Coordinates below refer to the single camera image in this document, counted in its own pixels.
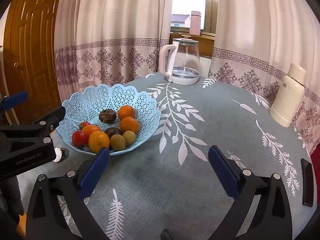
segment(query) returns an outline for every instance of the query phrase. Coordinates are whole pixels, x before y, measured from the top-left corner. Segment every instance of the curtain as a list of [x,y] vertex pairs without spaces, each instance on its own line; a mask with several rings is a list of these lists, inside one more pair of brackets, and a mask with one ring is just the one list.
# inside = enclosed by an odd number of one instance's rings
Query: curtain
[[320,142],[320,24],[305,0],[218,0],[209,77],[273,102],[290,63],[307,71],[293,119],[307,150]]
[[60,99],[88,86],[126,83],[158,70],[172,0],[59,0],[55,68]]

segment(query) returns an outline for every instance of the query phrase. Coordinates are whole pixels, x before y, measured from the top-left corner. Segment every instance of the electric kettle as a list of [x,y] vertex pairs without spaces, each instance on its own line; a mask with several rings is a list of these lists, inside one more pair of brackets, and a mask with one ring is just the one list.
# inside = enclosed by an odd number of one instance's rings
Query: electric kettle
[[[193,85],[199,79],[200,57],[198,41],[183,38],[173,39],[172,44],[165,45],[159,52],[159,71],[169,82],[179,85]],[[165,56],[169,50],[167,69]]]

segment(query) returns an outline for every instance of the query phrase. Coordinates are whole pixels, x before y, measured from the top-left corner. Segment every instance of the wristwatch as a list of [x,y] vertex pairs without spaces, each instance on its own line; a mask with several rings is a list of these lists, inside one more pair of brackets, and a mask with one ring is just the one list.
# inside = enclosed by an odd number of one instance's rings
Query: wristwatch
[[62,162],[64,159],[67,158],[64,149],[60,149],[59,147],[55,147],[55,148],[54,148],[54,151],[55,151],[55,153],[56,153],[56,158],[55,158],[52,162],[54,162],[54,163],[60,163],[60,162]]

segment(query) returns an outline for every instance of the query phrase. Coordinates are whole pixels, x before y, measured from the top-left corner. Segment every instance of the kettle handle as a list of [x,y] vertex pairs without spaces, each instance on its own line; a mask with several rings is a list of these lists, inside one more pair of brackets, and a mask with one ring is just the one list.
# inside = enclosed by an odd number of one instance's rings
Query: kettle handle
[[[168,50],[171,50],[168,55],[168,66],[167,71],[165,70],[165,54]],[[159,71],[162,75],[168,78],[168,81],[172,82],[172,70],[173,70],[173,63],[178,51],[178,45],[176,44],[169,44],[164,45],[159,51]]]

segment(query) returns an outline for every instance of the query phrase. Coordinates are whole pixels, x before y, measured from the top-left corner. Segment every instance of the blue gripper pad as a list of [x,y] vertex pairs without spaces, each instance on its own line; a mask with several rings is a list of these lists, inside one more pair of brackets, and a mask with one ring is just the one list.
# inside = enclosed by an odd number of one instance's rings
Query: blue gripper pad
[[81,199],[91,196],[109,162],[110,151],[103,147],[79,181],[80,190],[78,191],[78,195]]
[[[240,174],[241,169],[233,160],[227,160],[216,145],[209,148],[208,159],[227,195],[236,199],[240,194],[239,181],[233,170],[239,171],[238,174]],[[236,167],[230,167],[227,162],[231,165],[233,164],[231,162],[234,162]]]
[[22,104],[28,99],[28,92],[23,91],[18,94],[9,96],[4,99],[2,102],[2,111],[9,110],[11,108],[14,108],[17,105]]

